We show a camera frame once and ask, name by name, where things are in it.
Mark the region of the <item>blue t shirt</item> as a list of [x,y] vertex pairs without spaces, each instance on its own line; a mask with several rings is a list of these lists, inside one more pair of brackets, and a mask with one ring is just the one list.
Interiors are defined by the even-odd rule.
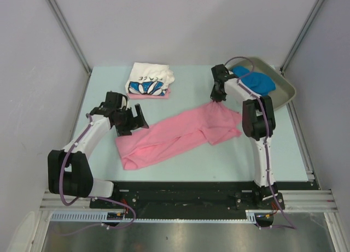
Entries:
[[[231,71],[238,77],[242,77],[249,73],[249,69],[242,66],[236,66]],[[275,83],[264,73],[252,72],[242,78],[241,82],[243,82],[246,87],[262,96],[267,96],[271,91],[276,89]]]

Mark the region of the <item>grey plastic tray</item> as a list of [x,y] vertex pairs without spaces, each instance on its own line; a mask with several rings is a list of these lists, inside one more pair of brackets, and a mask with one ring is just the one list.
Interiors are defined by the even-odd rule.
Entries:
[[236,66],[242,66],[249,70],[252,69],[252,63],[254,64],[254,72],[266,74],[274,82],[276,89],[269,92],[269,96],[272,99],[274,110],[280,109],[286,106],[296,96],[295,87],[287,81],[281,74],[275,70],[274,67],[259,57],[248,57],[251,62],[246,58],[233,59],[227,62],[226,68],[232,70]]

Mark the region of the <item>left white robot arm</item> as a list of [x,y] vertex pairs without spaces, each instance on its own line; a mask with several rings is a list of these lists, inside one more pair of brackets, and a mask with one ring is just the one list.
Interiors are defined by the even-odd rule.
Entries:
[[133,130],[148,128],[139,104],[129,106],[128,97],[109,91],[101,104],[86,114],[84,129],[63,149],[48,155],[48,185],[52,194],[71,206],[79,198],[99,198],[109,208],[120,204],[121,195],[108,180],[95,179],[89,158],[100,140],[112,129],[118,136],[130,136]]

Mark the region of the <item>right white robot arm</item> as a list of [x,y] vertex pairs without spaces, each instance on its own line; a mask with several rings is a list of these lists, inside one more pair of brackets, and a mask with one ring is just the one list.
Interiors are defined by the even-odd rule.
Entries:
[[221,102],[227,96],[232,96],[242,105],[242,128],[252,145],[254,184],[258,191],[253,193],[252,202],[257,208],[265,209],[278,192],[270,153],[273,130],[276,128],[272,99],[252,91],[242,82],[242,78],[230,74],[223,64],[212,67],[211,72],[214,79],[211,99]]

